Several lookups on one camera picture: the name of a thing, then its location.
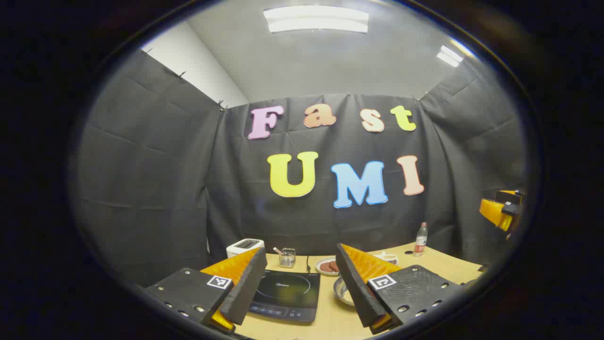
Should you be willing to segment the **white round plate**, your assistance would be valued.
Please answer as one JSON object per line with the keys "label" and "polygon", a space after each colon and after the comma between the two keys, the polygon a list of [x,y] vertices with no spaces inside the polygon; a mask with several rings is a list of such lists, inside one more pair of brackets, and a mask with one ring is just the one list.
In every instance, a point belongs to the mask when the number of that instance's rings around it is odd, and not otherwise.
{"label": "white round plate", "polygon": [[333,256],[317,261],[315,264],[317,272],[327,276],[339,276],[340,271],[335,260],[336,258]]}

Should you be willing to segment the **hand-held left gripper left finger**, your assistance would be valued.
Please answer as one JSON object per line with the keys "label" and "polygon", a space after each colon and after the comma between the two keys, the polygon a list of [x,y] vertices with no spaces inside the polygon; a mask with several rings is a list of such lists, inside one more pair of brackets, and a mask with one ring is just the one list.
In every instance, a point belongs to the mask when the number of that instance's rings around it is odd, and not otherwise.
{"label": "hand-held left gripper left finger", "polygon": [[205,269],[183,267],[144,291],[181,318],[233,333],[251,307],[266,265],[265,248],[257,247]]}

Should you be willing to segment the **black induction cooktop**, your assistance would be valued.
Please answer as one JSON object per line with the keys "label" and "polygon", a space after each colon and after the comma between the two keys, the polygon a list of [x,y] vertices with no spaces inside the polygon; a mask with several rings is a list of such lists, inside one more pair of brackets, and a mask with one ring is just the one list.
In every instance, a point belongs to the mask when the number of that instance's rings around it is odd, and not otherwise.
{"label": "black induction cooktop", "polygon": [[319,305],[321,276],[265,270],[249,312],[296,323],[312,323]]}

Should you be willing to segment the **ceiling light panel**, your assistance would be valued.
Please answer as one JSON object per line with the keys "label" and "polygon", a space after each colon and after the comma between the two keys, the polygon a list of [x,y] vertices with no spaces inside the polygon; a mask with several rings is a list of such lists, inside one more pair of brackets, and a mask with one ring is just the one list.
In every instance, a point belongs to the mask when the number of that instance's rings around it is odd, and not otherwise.
{"label": "ceiling light panel", "polygon": [[436,54],[436,58],[454,68],[458,67],[463,60],[462,56],[458,55],[453,50],[451,50],[451,48],[448,48],[444,45],[441,46],[438,54]]}
{"label": "ceiling light panel", "polygon": [[285,6],[266,9],[263,15],[271,33],[300,30],[338,30],[368,33],[369,13],[336,6]]}

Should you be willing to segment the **black backdrop cloth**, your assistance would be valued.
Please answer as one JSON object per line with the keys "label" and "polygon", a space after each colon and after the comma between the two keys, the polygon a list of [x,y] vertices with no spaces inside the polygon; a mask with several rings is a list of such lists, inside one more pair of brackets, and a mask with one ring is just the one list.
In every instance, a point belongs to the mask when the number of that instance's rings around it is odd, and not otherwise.
{"label": "black backdrop cloth", "polygon": [[83,231],[111,269],[149,286],[226,258],[244,238],[331,255],[415,240],[477,264],[505,236],[479,211],[524,190],[520,109],[463,62],[420,100],[320,94],[220,110],[144,52],[92,106],[75,157]]}

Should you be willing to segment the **steel pot with black handles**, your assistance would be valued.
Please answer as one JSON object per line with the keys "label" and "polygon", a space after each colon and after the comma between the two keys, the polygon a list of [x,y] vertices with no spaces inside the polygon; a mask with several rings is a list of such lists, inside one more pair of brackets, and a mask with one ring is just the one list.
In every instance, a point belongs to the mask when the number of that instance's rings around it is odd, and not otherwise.
{"label": "steel pot with black handles", "polygon": [[337,298],[337,299],[338,299],[338,300],[339,300],[341,303],[344,303],[344,302],[343,302],[343,301],[340,299],[340,297],[339,297],[339,293],[340,293],[340,292],[341,292],[343,289],[347,289],[347,290],[349,290],[349,289],[347,288],[347,286],[346,286],[345,281],[343,280],[343,278],[342,278],[341,276],[339,276],[339,277],[338,277],[338,279],[337,279],[337,280],[335,281],[335,283],[334,283],[334,293],[335,293],[336,298]]}

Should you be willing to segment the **clear water bottle red label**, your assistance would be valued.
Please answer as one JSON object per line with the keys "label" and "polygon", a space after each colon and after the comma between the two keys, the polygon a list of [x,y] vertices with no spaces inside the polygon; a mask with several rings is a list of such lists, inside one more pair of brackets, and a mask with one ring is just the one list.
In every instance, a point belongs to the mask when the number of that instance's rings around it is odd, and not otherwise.
{"label": "clear water bottle red label", "polygon": [[413,256],[419,257],[423,256],[423,252],[427,243],[428,238],[428,224],[427,222],[422,222],[421,226],[417,232]]}

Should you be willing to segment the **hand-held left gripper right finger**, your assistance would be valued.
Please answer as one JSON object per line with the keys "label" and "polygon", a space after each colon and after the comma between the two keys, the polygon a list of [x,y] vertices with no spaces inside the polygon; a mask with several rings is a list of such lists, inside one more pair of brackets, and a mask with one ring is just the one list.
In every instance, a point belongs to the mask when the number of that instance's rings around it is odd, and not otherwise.
{"label": "hand-held left gripper right finger", "polygon": [[336,247],[339,274],[372,334],[414,327],[465,291],[421,265],[401,268],[343,243]]}

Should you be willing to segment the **white toaster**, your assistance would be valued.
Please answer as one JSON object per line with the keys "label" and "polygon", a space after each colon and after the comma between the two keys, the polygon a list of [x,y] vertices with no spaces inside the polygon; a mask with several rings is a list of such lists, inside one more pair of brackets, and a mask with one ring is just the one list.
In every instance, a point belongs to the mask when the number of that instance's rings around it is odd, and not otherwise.
{"label": "white toaster", "polygon": [[245,238],[241,239],[226,248],[228,258],[232,258],[241,253],[247,252],[250,249],[265,247],[265,242],[261,239]]}

